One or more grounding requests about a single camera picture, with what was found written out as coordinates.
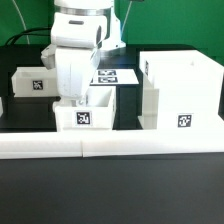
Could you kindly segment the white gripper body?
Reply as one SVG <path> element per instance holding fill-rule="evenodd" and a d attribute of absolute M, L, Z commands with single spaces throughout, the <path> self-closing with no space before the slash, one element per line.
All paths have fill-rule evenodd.
<path fill-rule="evenodd" d="M 57 47 L 55 68 L 57 88 L 62 97 L 81 99 L 87 92 L 100 62 L 100 51 Z"/>

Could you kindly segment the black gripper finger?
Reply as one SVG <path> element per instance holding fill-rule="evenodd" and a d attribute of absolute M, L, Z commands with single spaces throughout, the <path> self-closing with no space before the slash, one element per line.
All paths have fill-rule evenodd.
<path fill-rule="evenodd" d="M 87 96 L 84 96 L 83 98 L 78 99 L 76 101 L 75 105 L 77 107 L 86 107 L 87 106 L 87 102 L 88 102 L 88 98 L 87 98 Z"/>

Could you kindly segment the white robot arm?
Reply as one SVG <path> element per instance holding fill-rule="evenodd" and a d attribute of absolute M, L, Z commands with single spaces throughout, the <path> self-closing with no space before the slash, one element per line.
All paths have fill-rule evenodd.
<path fill-rule="evenodd" d="M 86 104 L 87 91 L 101 56 L 121 51 L 120 20 L 114 0 L 54 0 L 51 43 L 55 49 L 57 89 L 61 101 Z"/>

